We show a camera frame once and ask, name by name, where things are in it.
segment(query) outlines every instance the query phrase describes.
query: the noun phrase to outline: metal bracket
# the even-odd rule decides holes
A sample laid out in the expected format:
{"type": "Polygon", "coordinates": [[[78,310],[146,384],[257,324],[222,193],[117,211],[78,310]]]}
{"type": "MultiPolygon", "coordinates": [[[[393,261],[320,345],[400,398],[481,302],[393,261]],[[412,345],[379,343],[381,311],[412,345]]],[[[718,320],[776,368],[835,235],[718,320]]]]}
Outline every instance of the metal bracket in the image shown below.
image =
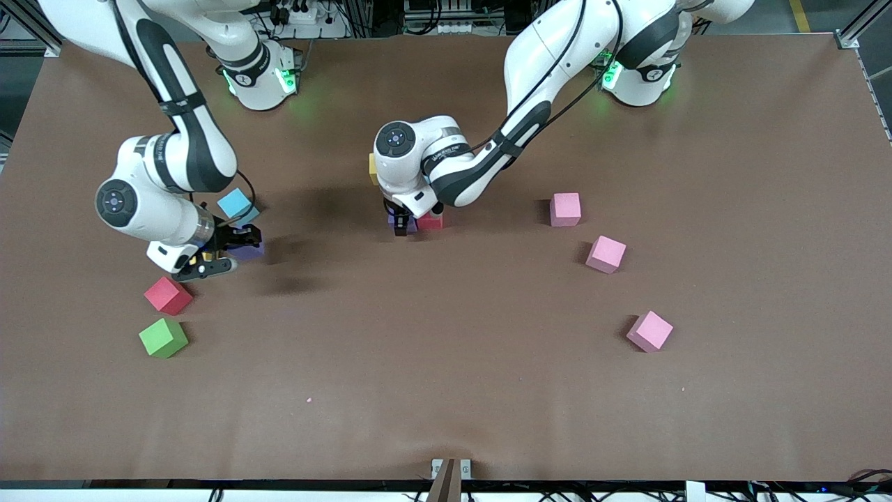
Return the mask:
{"type": "MultiPolygon", "coordinates": [[[[431,479],[435,479],[437,474],[440,472],[440,467],[443,465],[442,458],[435,458],[431,461],[431,479]]],[[[473,480],[471,477],[471,459],[470,458],[462,458],[459,464],[461,468],[461,479],[462,480],[473,480]]]]}
{"type": "Polygon", "coordinates": [[[839,49],[857,49],[861,46],[858,44],[857,38],[842,38],[842,31],[839,31],[838,29],[833,32],[833,39],[837,41],[837,47],[839,49]]]}
{"type": "Polygon", "coordinates": [[[685,481],[684,499],[686,502],[706,502],[706,484],[699,481],[685,481]]]}
{"type": "MultiPolygon", "coordinates": [[[[458,475],[458,460],[450,458],[443,462],[442,459],[438,458],[434,462],[437,460],[440,461],[440,465],[437,466],[437,475],[434,477],[434,484],[431,485],[431,491],[427,494],[427,499],[436,502],[461,502],[461,480],[464,477],[464,472],[461,476],[458,475]]],[[[467,462],[468,473],[470,473],[471,461],[468,460],[467,462]]]]}

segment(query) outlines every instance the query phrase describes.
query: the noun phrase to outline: cube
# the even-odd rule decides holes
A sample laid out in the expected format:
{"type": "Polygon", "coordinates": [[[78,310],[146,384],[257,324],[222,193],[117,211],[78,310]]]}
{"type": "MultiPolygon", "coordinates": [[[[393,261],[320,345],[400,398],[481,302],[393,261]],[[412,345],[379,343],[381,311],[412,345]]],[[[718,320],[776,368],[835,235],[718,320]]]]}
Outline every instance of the cube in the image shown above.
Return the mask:
{"type": "Polygon", "coordinates": [[[170,319],[159,319],[148,328],[139,332],[145,351],[149,356],[167,359],[188,345],[189,340],[179,322],[170,319]]]}
{"type": "Polygon", "coordinates": [[[623,261],[623,253],[625,253],[625,244],[602,235],[591,246],[585,264],[603,273],[613,273],[619,268],[619,263],[623,261]]]}
{"type": "MultiPolygon", "coordinates": [[[[391,228],[393,228],[394,222],[393,222],[392,214],[387,215],[387,224],[390,225],[391,228]]],[[[418,231],[418,225],[416,223],[415,218],[409,217],[409,227],[406,229],[406,233],[415,233],[417,231],[418,231]]]]}
{"type": "Polygon", "coordinates": [[[432,216],[430,213],[425,214],[421,218],[417,220],[417,226],[419,230],[442,230],[443,229],[443,215],[432,216]]]}
{"type": "Polygon", "coordinates": [[[372,185],[378,186],[378,168],[375,167],[375,154],[368,154],[368,177],[372,179],[372,185]]]}
{"type": "MultiPolygon", "coordinates": [[[[244,196],[240,188],[236,188],[217,201],[217,205],[220,206],[223,213],[226,213],[227,218],[232,218],[244,213],[244,211],[251,205],[251,201],[248,200],[248,197],[244,196]]],[[[236,221],[235,224],[238,226],[247,225],[251,220],[258,216],[260,216],[260,211],[254,207],[248,214],[236,221]]]]}
{"type": "Polygon", "coordinates": [[[240,262],[246,262],[263,256],[266,253],[266,248],[263,246],[263,242],[261,242],[257,247],[242,246],[227,249],[227,253],[240,262]]]}
{"type": "Polygon", "coordinates": [[[650,311],[638,318],[625,337],[645,352],[657,352],[669,338],[670,332],[672,324],[650,311]]]}
{"type": "Polygon", "coordinates": [[[555,194],[551,198],[551,226],[572,227],[582,218],[579,194],[555,194]]]}
{"type": "Polygon", "coordinates": [[[145,299],[155,307],[158,312],[167,315],[177,315],[189,302],[192,295],[186,291],[182,284],[170,277],[162,277],[151,288],[143,293],[145,299]]]}

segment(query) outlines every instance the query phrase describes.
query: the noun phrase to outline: green led light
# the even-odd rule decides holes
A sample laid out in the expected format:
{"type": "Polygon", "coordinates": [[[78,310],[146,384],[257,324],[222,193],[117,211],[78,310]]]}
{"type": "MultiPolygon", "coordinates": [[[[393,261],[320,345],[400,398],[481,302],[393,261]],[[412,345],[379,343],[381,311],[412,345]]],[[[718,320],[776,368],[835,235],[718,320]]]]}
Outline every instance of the green led light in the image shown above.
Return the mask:
{"type": "Polygon", "coordinates": [[[229,94],[235,96],[235,85],[233,85],[232,79],[229,78],[229,74],[226,73],[226,70],[223,71],[223,76],[226,78],[226,82],[229,85],[229,94]]]}
{"type": "Polygon", "coordinates": [[[675,68],[676,68],[676,67],[675,67],[675,65],[673,64],[673,65],[672,65],[672,68],[669,70],[669,74],[666,75],[666,83],[665,83],[665,85],[663,86],[663,90],[667,90],[667,89],[669,88],[669,86],[672,85],[672,74],[675,73],[675,68]]]}
{"type": "Polygon", "coordinates": [[[619,77],[621,71],[623,71],[623,66],[620,63],[614,62],[610,65],[610,68],[604,72],[604,77],[601,79],[601,83],[605,89],[614,88],[616,79],[619,77]]]}
{"type": "Polygon", "coordinates": [[[276,76],[278,77],[279,84],[282,85],[282,90],[284,90],[284,92],[291,94],[297,89],[294,82],[294,75],[290,71],[282,71],[276,68],[276,76]]]}

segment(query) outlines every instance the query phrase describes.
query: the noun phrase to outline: red cube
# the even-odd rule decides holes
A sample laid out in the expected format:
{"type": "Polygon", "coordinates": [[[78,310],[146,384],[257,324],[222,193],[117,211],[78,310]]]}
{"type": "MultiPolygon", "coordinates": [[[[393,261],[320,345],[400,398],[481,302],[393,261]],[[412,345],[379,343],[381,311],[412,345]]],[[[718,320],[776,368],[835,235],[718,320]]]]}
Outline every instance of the red cube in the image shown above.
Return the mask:
{"type": "Polygon", "coordinates": [[[155,282],[143,296],[149,303],[167,315],[177,315],[189,302],[192,295],[183,288],[183,285],[170,277],[162,277],[155,282]]]}
{"type": "Polygon", "coordinates": [[[436,218],[431,216],[430,213],[425,214],[421,218],[417,219],[417,225],[419,230],[442,230],[443,228],[443,215],[440,214],[436,218]]]}

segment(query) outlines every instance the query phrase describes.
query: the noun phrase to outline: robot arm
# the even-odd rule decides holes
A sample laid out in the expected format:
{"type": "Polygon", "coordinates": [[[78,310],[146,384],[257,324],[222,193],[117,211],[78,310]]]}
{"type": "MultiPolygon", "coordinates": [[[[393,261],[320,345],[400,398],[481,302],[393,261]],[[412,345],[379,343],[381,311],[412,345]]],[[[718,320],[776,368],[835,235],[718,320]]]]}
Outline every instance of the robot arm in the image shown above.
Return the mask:
{"type": "Polygon", "coordinates": [[[676,61],[690,37],[693,15],[726,24],[749,10],[753,0],[678,0],[679,28],[672,44],[655,62],[638,66],[614,63],[604,75],[604,89],[629,106],[654,104],[672,85],[676,61]]]}
{"type": "Polygon", "coordinates": [[[224,69],[232,93],[251,110],[268,110],[297,92],[299,69],[291,47],[260,41],[240,13],[260,0],[144,0],[153,11],[198,33],[224,69]]]}
{"type": "Polygon", "coordinates": [[[256,245],[260,232],[231,229],[179,195],[219,192],[235,177],[236,161],[168,33],[137,0],[41,5],[70,41],[136,68],[175,126],[121,145],[114,173],[96,193],[99,216],[115,230],[151,241],[146,253],[162,269],[177,273],[186,267],[184,280],[234,270],[234,261],[215,254],[256,245]],[[207,252],[208,263],[193,266],[199,250],[207,252]]]}
{"type": "Polygon", "coordinates": [[[549,123],[560,89],[612,42],[616,58],[635,65],[669,47],[678,29],[673,0],[619,2],[561,0],[517,36],[505,58],[508,117],[479,153],[449,116],[383,126],[377,176],[395,219],[474,202],[549,123]]]}

